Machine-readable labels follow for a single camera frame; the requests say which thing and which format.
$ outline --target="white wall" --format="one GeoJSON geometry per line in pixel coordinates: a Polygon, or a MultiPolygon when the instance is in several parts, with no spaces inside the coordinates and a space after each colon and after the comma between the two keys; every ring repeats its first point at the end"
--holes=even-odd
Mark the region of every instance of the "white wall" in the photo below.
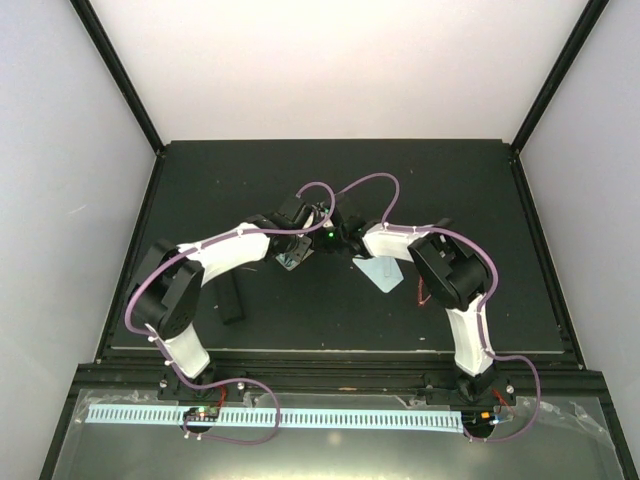
{"type": "Polygon", "coordinates": [[[70,2],[0,15],[0,465],[37,478],[154,155],[70,2]]]}
{"type": "Polygon", "coordinates": [[[165,139],[511,141],[586,0],[93,0],[165,139]]]}
{"type": "Polygon", "coordinates": [[[640,2],[610,2],[523,152],[589,368],[640,467],[640,2]]]}

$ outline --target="black metal frame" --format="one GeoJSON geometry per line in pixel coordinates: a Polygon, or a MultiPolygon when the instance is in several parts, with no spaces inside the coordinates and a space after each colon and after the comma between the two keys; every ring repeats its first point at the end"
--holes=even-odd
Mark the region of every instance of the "black metal frame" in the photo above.
{"type": "Polygon", "coordinates": [[[160,135],[158,135],[158,132],[156,131],[156,127],[153,126],[153,122],[151,121],[147,110],[144,108],[133,83],[131,83],[129,75],[124,69],[122,62],[120,62],[118,54],[113,48],[111,40],[109,40],[109,37],[107,36],[107,32],[102,28],[100,19],[91,6],[91,2],[89,2],[89,0],[70,1],[73,8],[76,9],[78,17],[82,20],[87,33],[91,36],[91,40],[93,40],[93,43],[98,49],[102,60],[104,60],[109,72],[111,72],[111,76],[122,92],[122,96],[127,101],[131,112],[134,117],[136,117],[140,128],[142,128],[144,135],[147,137],[149,145],[151,145],[151,148],[156,152],[156,154],[161,153],[164,150],[164,143],[162,143],[160,135]]]}
{"type": "MultiPolygon", "coordinates": [[[[81,389],[135,388],[156,390],[160,380],[166,374],[166,367],[163,366],[161,357],[155,352],[118,351],[109,348],[110,337],[125,301],[124,292],[133,274],[134,260],[139,253],[142,234],[164,166],[165,147],[89,0],[70,1],[157,157],[118,281],[116,295],[110,308],[109,321],[100,339],[95,363],[78,367],[42,470],[40,477],[42,479],[51,478],[53,475],[75,401],[81,389]]],[[[597,397],[616,445],[616,452],[625,478],[635,480],[639,477],[604,378],[598,372],[583,370],[582,352],[519,158],[519,152],[534,131],[607,3],[608,0],[589,0],[587,3],[511,144],[513,156],[510,163],[565,347],[564,354],[531,356],[539,368],[543,391],[545,395],[597,397]]],[[[217,368],[222,371],[241,371],[245,376],[269,384],[276,392],[325,393],[335,392],[341,386],[351,386],[358,388],[360,393],[384,392],[387,394],[415,394],[425,387],[427,376],[450,375],[450,366],[453,363],[452,355],[427,354],[419,359],[414,357],[411,361],[407,361],[403,356],[392,358],[388,355],[382,357],[369,355],[357,358],[357,361],[348,364],[344,363],[344,360],[354,360],[353,357],[349,355],[339,355],[339,357],[334,356],[333,360],[329,360],[322,356],[315,358],[312,355],[307,355],[304,360],[301,360],[299,356],[255,354],[244,355],[242,359],[238,359],[220,353],[216,355],[215,360],[217,368]]],[[[508,366],[502,367],[502,372],[509,376],[509,381],[516,388],[518,394],[534,394],[533,377],[526,365],[520,365],[517,362],[509,363],[508,366]]]]}

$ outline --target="dark platform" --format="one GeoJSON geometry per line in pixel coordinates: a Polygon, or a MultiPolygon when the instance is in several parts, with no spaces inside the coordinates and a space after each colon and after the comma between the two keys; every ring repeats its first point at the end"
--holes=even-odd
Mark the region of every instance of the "dark platform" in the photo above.
{"type": "MultiPolygon", "coordinates": [[[[500,352],[561,353],[563,344],[509,164],[497,140],[295,140],[172,142],[144,228],[138,258],[158,238],[185,243],[228,230],[277,208],[300,186],[321,180],[336,191],[373,172],[398,177],[390,220],[425,224],[453,218],[452,228],[483,246],[500,271],[488,305],[500,352]]],[[[376,179],[353,198],[379,218],[393,184],[376,179]]],[[[320,200],[321,191],[310,191],[320,200]]],[[[223,326],[215,292],[203,289],[196,328],[212,350],[453,351],[445,311],[417,306],[418,275],[379,291],[348,258],[312,255],[293,272],[275,261],[247,265],[236,277],[247,319],[223,326]]],[[[114,349],[148,348],[119,323],[114,349]]]]}

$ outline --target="transparent plastic sheet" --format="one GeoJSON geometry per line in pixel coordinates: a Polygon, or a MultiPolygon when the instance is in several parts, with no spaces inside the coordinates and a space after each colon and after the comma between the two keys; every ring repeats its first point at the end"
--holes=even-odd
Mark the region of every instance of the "transparent plastic sheet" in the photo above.
{"type": "Polygon", "coordinates": [[[158,400],[155,390],[80,390],[76,406],[71,415],[69,426],[65,434],[64,443],[58,456],[58,463],[53,474],[53,479],[71,478],[73,463],[80,446],[84,420],[87,417],[89,406],[94,404],[116,405],[177,405],[178,402],[158,400]]]}
{"type": "MultiPolygon", "coordinates": [[[[280,394],[278,398],[283,407],[294,408],[448,409],[411,396],[280,394]]],[[[498,425],[495,435],[521,428],[533,413],[533,402],[533,398],[519,399],[516,418],[498,425]]],[[[176,402],[158,401],[154,392],[85,391],[79,396],[53,478],[417,480],[427,478],[425,471],[429,471],[433,478],[481,480],[494,479],[497,464],[511,478],[622,478],[610,439],[603,443],[598,438],[605,420],[597,398],[546,397],[544,402],[538,426],[518,441],[500,446],[470,444],[462,435],[428,432],[284,429],[272,442],[238,447],[185,440],[178,430],[166,426],[86,424],[88,407],[95,403],[176,402]]],[[[268,408],[273,400],[247,391],[242,403],[233,404],[240,405],[268,408]]],[[[240,432],[255,437],[263,433],[264,429],[240,432]]]]}
{"type": "MultiPolygon", "coordinates": [[[[519,418],[531,418],[536,406],[534,397],[517,397],[516,406],[513,407],[519,418]]],[[[609,430],[600,425],[585,408],[577,402],[562,398],[553,401],[542,400],[537,424],[572,430],[576,433],[587,435],[601,445],[615,451],[615,445],[609,434],[609,430]]]]}

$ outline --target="black enclosure corner post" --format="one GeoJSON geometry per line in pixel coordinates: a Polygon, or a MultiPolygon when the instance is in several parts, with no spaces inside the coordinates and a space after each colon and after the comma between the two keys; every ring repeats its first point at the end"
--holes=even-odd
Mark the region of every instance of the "black enclosure corner post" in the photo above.
{"type": "Polygon", "coordinates": [[[156,155],[164,144],[89,0],[70,0],[156,155]]]}
{"type": "Polygon", "coordinates": [[[549,72],[549,75],[533,102],[529,113],[527,113],[524,122],[522,122],[522,125],[516,134],[516,138],[514,138],[511,143],[511,150],[515,153],[520,153],[527,143],[527,140],[529,140],[529,137],[535,130],[536,125],[538,125],[538,122],[542,118],[547,106],[549,106],[551,99],[558,90],[558,87],[569,71],[569,68],[571,68],[573,61],[578,56],[582,45],[584,45],[584,42],[587,40],[587,37],[600,18],[600,15],[602,14],[604,7],[607,6],[607,3],[609,3],[609,0],[589,0],[587,5],[584,7],[582,14],[576,22],[575,27],[573,27],[571,35],[569,35],[567,42],[564,44],[556,63],[549,72]]]}

